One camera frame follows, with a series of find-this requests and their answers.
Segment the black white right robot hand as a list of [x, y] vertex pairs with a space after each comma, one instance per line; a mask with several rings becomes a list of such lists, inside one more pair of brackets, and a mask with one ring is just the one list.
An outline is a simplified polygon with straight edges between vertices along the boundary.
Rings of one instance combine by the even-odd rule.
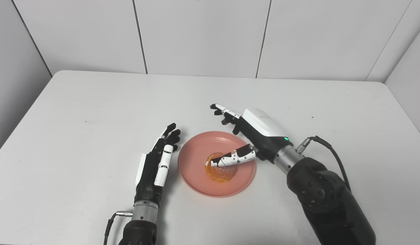
[[234, 135], [241, 132], [250, 141], [233, 152], [211, 159], [208, 165], [212, 167], [239, 165], [256, 158], [274, 163], [281, 149], [293, 146], [280, 127], [263, 110], [247, 108], [243, 113], [237, 113], [216, 103], [211, 104], [210, 108], [214, 110], [214, 115], [224, 116], [221, 121], [223, 125], [234, 125]]

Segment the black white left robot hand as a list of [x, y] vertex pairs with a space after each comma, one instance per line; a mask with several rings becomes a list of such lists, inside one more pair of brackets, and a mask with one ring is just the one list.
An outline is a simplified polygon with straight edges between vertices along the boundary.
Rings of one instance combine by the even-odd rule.
[[164, 147], [173, 146], [173, 152], [178, 149], [180, 141], [180, 129], [176, 129], [176, 123], [169, 124], [157, 138], [150, 152], [144, 157], [143, 167], [138, 171], [140, 180], [136, 186], [134, 202], [147, 201], [160, 205], [162, 199], [162, 187], [154, 185]]

